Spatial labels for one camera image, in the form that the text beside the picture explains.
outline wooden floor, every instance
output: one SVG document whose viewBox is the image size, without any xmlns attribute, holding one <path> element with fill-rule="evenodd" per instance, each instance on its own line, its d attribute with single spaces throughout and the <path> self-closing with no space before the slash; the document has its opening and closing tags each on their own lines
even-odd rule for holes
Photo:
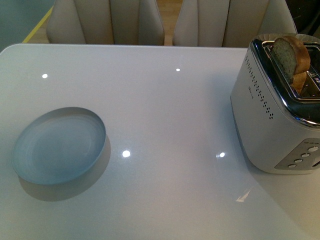
<svg viewBox="0 0 320 240">
<path fill-rule="evenodd" d="M 178 19 L 182 1 L 183 0 L 156 0 L 163 21 L 163 27 L 165 32 L 164 45 L 166 46 L 172 45 L 172 37 L 174 34 L 174 29 L 176 21 Z M 35 34 L 30 38 L 28 43 L 49 43 L 46 35 L 46 26 L 48 23 L 48 19 L 35 32 Z"/>
</svg>

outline bread slice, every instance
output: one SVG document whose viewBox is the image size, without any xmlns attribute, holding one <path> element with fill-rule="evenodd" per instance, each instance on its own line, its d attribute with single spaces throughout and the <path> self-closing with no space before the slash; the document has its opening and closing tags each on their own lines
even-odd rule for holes
<svg viewBox="0 0 320 240">
<path fill-rule="evenodd" d="M 300 94 L 310 68 L 310 56 L 304 43 L 293 36 L 282 36 L 274 41 L 272 52 L 289 84 Z"/>
</svg>

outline toaster control panel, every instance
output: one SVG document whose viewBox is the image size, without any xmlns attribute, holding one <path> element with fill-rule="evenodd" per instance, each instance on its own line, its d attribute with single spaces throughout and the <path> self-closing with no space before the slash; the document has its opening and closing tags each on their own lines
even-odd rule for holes
<svg viewBox="0 0 320 240">
<path fill-rule="evenodd" d="M 320 138 L 303 140 L 274 168 L 293 171 L 320 168 Z"/>
</svg>

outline chair backrest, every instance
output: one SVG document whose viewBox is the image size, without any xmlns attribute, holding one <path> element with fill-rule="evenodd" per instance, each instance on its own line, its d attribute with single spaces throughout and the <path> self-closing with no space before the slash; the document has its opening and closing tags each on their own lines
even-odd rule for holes
<svg viewBox="0 0 320 240">
<path fill-rule="evenodd" d="M 268 33 L 297 33 L 285 0 L 183 0 L 172 43 L 247 48 Z"/>
<path fill-rule="evenodd" d="M 56 0 L 47 24 L 50 43 L 163 45 L 156 0 Z"/>
</svg>

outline bread crust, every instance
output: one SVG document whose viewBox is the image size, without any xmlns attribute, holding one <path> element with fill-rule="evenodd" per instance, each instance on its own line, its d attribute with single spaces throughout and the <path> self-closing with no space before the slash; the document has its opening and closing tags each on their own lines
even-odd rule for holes
<svg viewBox="0 0 320 240">
<path fill-rule="evenodd" d="M 286 40 L 294 51 L 296 60 L 294 75 L 308 71 L 310 67 L 310 56 L 304 43 L 293 36 L 282 36 L 280 39 Z"/>
<path fill-rule="evenodd" d="M 293 87 L 298 94 L 300 94 L 301 90 L 305 84 L 306 78 L 307 78 L 306 71 L 299 73 L 299 74 L 295 74 L 295 75 L 293 75 L 293 81 L 290 86 Z"/>
</svg>

